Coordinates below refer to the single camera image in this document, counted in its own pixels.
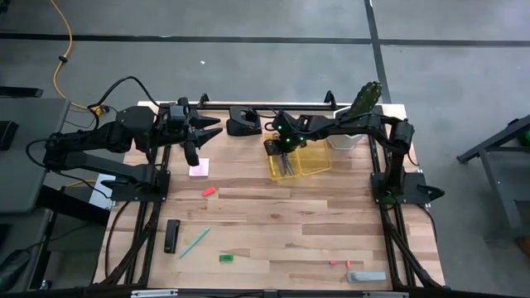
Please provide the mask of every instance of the concrete floor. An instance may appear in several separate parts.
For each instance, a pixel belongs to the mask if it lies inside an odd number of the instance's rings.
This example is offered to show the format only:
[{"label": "concrete floor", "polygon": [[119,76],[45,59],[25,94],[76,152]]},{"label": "concrete floor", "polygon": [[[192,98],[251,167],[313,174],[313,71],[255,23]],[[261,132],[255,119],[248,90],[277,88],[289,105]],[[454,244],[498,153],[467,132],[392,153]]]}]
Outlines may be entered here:
[{"label": "concrete floor", "polygon": [[[57,3],[75,34],[373,37],[364,0]],[[525,0],[371,3],[381,39],[530,41],[530,2]],[[47,1],[13,1],[10,8],[0,16],[0,32],[65,33]],[[0,84],[42,88],[43,97],[57,96],[51,75],[67,42],[2,40],[0,45]],[[530,111],[528,47],[491,45],[501,46],[382,46],[381,53],[389,98],[406,105],[428,182],[446,191],[432,204],[446,284],[530,296],[530,260],[511,242],[482,239],[503,220],[482,166],[455,160]],[[70,100],[88,104],[115,80],[136,75],[160,100],[198,99],[206,92],[213,100],[320,102],[332,89],[339,101],[349,102],[361,85],[381,78],[376,62],[371,45],[80,41],[60,74],[60,87]],[[108,104],[120,109],[138,100],[145,100],[141,90],[126,83]],[[87,125],[91,118],[71,113],[69,120]],[[65,130],[74,128],[66,125]],[[51,177],[48,183],[64,181]]]}]

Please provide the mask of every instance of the wooden table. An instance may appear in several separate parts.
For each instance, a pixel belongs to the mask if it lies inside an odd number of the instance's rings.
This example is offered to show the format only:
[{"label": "wooden table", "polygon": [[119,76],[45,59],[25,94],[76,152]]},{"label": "wooden table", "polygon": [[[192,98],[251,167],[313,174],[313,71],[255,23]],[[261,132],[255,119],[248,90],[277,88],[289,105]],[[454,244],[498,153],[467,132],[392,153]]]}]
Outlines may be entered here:
[{"label": "wooden table", "polygon": [[[401,104],[384,104],[383,112],[405,117]],[[228,111],[201,114],[221,118],[218,126],[223,128],[229,116]],[[369,184],[373,169],[367,137],[351,151],[330,150],[330,170],[279,182],[268,178],[262,136],[230,137],[223,131],[198,153],[210,159],[207,178],[189,177],[184,152],[179,146],[171,149],[171,187],[158,224],[150,288],[392,288],[381,218]],[[413,149],[411,157],[416,159]],[[145,154],[139,151],[131,150],[125,156],[127,164],[144,162]],[[405,167],[416,170],[407,159]],[[201,191],[211,186],[217,192],[204,198]],[[109,254],[110,270],[130,247],[138,205],[131,203],[118,219]],[[108,226],[119,206],[113,209]],[[430,219],[415,205],[402,208],[411,250],[433,279],[444,284]],[[168,219],[182,221],[177,254],[163,252]],[[206,227],[211,227],[210,232],[179,259],[178,253]],[[104,248],[94,281],[104,278]],[[405,282],[402,255],[397,248],[396,252]],[[234,261],[220,263],[220,254],[233,254]],[[138,254],[135,281],[142,259],[143,250]],[[331,266],[330,260],[339,264]],[[345,260],[351,261],[350,270],[385,271],[387,281],[349,284]]]}]

